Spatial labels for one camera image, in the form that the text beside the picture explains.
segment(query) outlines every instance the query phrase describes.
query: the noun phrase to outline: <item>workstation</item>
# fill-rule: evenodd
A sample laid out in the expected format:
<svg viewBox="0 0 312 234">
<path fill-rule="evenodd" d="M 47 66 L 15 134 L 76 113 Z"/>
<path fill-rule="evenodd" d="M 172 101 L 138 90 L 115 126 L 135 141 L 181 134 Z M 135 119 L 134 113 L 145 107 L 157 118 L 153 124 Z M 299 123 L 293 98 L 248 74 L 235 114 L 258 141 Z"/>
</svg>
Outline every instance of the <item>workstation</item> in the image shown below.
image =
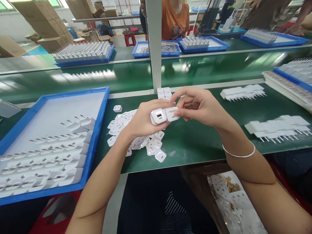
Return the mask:
<svg viewBox="0 0 312 234">
<path fill-rule="evenodd" d="M 263 48 L 240 39 L 239 35 L 220 39 L 229 46 L 225 51 L 182 51 L 179 56 L 162 57 L 162 5 L 161 2 L 147 1 L 146 7 L 149 39 L 147 58 L 135 58 L 134 47 L 130 46 L 115 48 L 108 63 L 79 67 L 60 68 L 55 64 L 53 54 L 0 59 L 0 98 L 21 109 L 14 116 L 3 118 L 0 139 L 5 138 L 43 95 L 109 87 L 105 114 L 90 166 L 91 174 L 110 150 L 107 141 L 111 135 L 108 134 L 107 126 L 117 114 L 113 111 L 116 105 L 122 106 L 122 112 L 131 111 L 137 109 L 142 102 L 157 99 L 158 88 L 170 87 L 174 93 L 183 86 L 195 85 L 211 91 L 260 153 L 271 154 L 312 147 L 312 136 L 297 135 L 298 140 L 285 140 L 281 143 L 263 142 L 244 128 L 251 121 L 265 122 L 283 115 L 301 116 L 312 123 L 312 116 L 307 110 L 267 85 L 263 75 L 263 72 L 273 71 L 275 67 L 295 59 L 310 57 L 310 41 L 301 45 Z M 131 19 L 130 16 L 119 18 Z M 89 22 L 89 19 L 79 20 L 73 21 Z M 224 89 L 254 84 L 260 84 L 264 88 L 265 97 L 229 102 L 220 96 Z M 187 123 L 178 120 L 164 133 L 162 151 L 167 157 L 162 163 L 153 156 L 148 156 L 145 148 L 133 150 L 132 155 L 126 157 L 121 173 L 187 165 L 196 167 L 223 163 L 226 160 L 218 133 L 211 127 L 203 126 L 197 121 Z"/>
</svg>

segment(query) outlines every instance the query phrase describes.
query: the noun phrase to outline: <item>dark clothing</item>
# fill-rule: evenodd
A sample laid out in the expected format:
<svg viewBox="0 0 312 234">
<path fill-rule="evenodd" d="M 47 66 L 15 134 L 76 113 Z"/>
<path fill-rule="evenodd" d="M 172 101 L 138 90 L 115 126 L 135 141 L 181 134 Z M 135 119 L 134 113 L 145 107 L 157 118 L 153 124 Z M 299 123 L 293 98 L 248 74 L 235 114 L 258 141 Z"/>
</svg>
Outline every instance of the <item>dark clothing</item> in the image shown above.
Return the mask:
<svg viewBox="0 0 312 234">
<path fill-rule="evenodd" d="M 168 204 L 174 205 L 174 212 L 168 209 Z M 117 227 L 117 234 L 127 233 L 219 232 L 175 167 L 128 175 Z"/>
<path fill-rule="evenodd" d="M 272 30 L 290 2 L 291 0 L 262 0 L 257 9 L 250 11 L 240 28 Z"/>
</svg>

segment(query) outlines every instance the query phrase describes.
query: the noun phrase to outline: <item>metal frame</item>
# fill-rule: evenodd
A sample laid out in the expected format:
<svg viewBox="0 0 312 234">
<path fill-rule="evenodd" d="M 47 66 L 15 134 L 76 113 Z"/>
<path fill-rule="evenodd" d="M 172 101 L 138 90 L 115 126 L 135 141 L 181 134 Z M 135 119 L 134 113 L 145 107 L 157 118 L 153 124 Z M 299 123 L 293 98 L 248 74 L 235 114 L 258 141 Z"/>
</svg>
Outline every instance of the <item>metal frame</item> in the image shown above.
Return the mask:
<svg viewBox="0 0 312 234">
<path fill-rule="evenodd" d="M 151 74 L 157 93 L 162 86 L 162 1 L 146 0 L 146 15 Z"/>
</svg>

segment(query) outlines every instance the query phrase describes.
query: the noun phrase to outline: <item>stacked cardboard boxes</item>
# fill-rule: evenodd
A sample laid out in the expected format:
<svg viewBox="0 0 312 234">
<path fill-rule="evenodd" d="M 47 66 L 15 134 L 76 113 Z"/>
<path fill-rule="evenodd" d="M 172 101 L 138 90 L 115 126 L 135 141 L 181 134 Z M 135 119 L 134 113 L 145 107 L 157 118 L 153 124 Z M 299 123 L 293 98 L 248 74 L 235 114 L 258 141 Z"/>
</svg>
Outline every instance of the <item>stacked cardboard boxes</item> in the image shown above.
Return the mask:
<svg viewBox="0 0 312 234">
<path fill-rule="evenodd" d="M 37 42 L 47 52 L 52 53 L 59 49 L 61 46 L 57 48 L 56 45 L 62 44 L 60 41 L 73 42 L 73 37 L 48 0 L 12 2 L 12 5 L 42 38 Z"/>
</svg>

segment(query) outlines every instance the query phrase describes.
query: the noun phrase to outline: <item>silver bangle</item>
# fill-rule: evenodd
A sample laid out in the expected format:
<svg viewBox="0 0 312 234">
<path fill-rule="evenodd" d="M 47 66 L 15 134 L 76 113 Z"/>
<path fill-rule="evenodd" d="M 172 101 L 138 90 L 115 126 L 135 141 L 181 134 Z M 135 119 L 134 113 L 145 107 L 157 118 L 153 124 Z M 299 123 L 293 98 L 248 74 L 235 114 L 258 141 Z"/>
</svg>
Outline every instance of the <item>silver bangle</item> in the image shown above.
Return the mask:
<svg viewBox="0 0 312 234">
<path fill-rule="evenodd" d="M 229 153 L 225 148 L 224 148 L 224 145 L 222 145 L 222 147 L 223 147 L 223 149 L 224 149 L 224 151 L 226 152 L 226 153 L 228 153 L 229 155 L 232 155 L 232 156 L 234 156 L 234 157 L 238 157 L 238 158 L 248 158 L 248 157 L 250 157 L 250 156 L 252 156 L 255 152 L 256 152 L 256 147 L 254 146 L 254 144 L 252 143 L 252 145 L 253 145 L 253 152 L 251 153 L 251 154 L 249 154 L 249 155 L 247 155 L 247 156 L 237 156 L 237 155 L 234 155 L 234 154 L 231 154 L 231 153 Z"/>
</svg>

